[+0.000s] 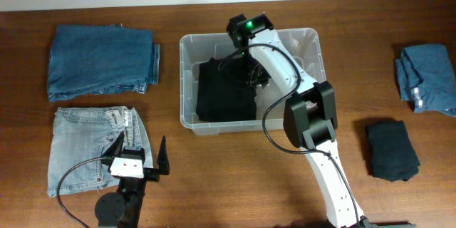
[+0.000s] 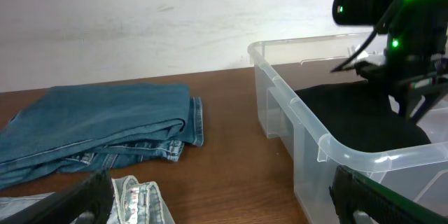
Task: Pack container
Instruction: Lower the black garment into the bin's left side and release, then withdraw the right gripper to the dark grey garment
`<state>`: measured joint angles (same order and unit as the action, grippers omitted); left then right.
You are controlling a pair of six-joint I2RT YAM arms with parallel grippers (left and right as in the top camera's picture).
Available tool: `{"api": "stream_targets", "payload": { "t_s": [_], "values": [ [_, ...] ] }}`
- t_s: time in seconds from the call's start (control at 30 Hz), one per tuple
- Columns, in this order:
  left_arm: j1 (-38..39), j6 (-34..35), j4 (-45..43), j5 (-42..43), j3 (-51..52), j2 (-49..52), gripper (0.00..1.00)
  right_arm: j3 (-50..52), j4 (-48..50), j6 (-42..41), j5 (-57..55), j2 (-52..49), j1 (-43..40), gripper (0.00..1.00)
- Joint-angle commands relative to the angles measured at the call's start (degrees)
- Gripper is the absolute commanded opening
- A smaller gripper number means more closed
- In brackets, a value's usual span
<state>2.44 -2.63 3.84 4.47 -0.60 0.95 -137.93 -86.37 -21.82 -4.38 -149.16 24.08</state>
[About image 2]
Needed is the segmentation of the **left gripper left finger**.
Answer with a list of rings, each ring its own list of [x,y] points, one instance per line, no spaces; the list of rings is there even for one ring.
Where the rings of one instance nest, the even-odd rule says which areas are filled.
[[[106,223],[113,200],[112,178],[102,170],[6,217],[1,224]]]

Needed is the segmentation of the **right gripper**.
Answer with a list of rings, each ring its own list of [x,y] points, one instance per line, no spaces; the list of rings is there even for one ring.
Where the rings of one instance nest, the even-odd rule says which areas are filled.
[[[400,117],[418,123],[447,95],[446,43],[446,24],[392,26],[384,63],[361,61],[354,64],[354,69],[395,97]],[[422,96],[425,101],[413,113]]]

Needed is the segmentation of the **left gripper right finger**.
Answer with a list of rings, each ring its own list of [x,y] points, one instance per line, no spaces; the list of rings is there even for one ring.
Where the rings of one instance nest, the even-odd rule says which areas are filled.
[[[341,224],[447,224],[447,218],[340,165],[329,187]]]

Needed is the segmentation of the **large black garment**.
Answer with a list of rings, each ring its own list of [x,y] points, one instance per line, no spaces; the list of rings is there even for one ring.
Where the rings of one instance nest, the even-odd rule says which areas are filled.
[[[326,84],[297,90],[341,144],[376,153],[430,144],[426,133],[391,108],[389,96],[365,81]]]

